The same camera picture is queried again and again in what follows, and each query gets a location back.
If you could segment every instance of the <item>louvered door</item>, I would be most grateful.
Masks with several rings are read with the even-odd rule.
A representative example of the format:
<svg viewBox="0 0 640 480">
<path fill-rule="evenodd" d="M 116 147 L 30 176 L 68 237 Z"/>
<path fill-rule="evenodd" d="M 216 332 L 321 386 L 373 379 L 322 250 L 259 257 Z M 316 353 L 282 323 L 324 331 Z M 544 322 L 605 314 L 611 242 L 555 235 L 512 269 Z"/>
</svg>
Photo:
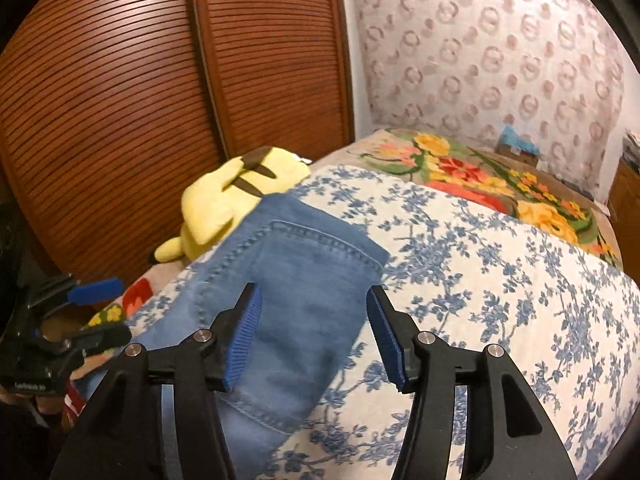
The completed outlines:
<svg viewBox="0 0 640 480">
<path fill-rule="evenodd" d="M 347 144 L 340 5 L 41 0 L 0 56 L 0 156 L 55 264 L 130 283 L 229 156 Z"/>
</svg>

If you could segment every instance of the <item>yellow plush toy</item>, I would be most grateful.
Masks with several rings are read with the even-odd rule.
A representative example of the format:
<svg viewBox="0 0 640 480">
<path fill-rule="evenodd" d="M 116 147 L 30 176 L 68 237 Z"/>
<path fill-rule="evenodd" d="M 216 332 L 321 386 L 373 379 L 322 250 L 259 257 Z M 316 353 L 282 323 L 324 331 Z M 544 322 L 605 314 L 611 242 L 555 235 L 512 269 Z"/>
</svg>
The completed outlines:
<svg viewBox="0 0 640 480">
<path fill-rule="evenodd" d="M 195 260 L 231 233 L 264 195 L 284 192 L 309 173 L 298 156 L 270 146 L 232 158 L 184 191 L 180 236 L 159 246 L 152 263 Z"/>
</svg>

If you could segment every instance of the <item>jeans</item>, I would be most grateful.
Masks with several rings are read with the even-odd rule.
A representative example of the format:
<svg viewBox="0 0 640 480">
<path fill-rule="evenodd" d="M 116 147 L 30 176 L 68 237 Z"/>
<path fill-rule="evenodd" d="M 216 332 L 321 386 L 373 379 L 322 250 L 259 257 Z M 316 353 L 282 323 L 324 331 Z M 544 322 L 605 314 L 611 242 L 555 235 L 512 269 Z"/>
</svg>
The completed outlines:
<svg viewBox="0 0 640 480">
<path fill-rule="evenodd" d="M 244 375 L 231 393 L 212 394 L 239 479 L 263 470 L 344 366 L 387 258 L 357 227 L 291 196 L 267 195 L 196 265 L 164 317 L 134 338 L 149 350 L 178 344 L 233 307 L 247 282 L 262 287 Z M 162 433 L 167 471 L 180 478 L 171 386 L 162 389 Z"/>
</svg>

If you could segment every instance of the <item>wallpaper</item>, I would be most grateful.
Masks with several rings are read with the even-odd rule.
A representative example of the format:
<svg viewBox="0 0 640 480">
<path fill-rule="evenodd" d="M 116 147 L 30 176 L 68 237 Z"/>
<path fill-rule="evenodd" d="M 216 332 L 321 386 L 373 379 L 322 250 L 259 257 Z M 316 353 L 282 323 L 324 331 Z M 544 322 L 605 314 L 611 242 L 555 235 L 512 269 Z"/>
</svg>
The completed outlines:
<svg viewBox="0 0 640 480">
<path fill-rule="evenodd" d="M 588 0 L 356 0 L 376 126 L 494 148 L 505 124 L 595 190 L 624 99 L 622 46 Z"/>
</svg>

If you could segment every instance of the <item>bed sheet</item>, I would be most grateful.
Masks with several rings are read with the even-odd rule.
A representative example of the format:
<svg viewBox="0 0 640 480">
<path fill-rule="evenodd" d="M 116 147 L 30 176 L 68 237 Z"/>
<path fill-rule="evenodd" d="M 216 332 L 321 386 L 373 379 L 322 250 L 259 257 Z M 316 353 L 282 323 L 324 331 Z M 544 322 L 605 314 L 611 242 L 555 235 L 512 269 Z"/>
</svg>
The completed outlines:
<svg viewBox="0 0 640 480">
<path fill-rule="evenodd" d="M 406 128 L 379 130 L 314 165 L 347 164 L 439 189 L 535 225 L 616 267 L 611 243 L 587 199 L 552 176 L 505 157 L 475 150 L 435 134 Z M 612 229 L 604 229 L 615 238 Z"/>
<path fill-rule="evenodd" d="M 640 398 L 640 292 L 631 279 L 510 216 L 362 168 L 322 168 L 291 192 L 390 252 L 383 284 L 396 309 L 422 330 L 473 350 L 503 345 L 543 403 L 578 478 L 590 476 Z M 142 307 L 134 333 L 171 308 L 198 264 Z M 319 406 L 261 478 L 388 480 L 410 405 L 388 382 L 366 324 Z M 449 479 L 460 477 L 465 420 L 459 389 Z"/>
</svg>

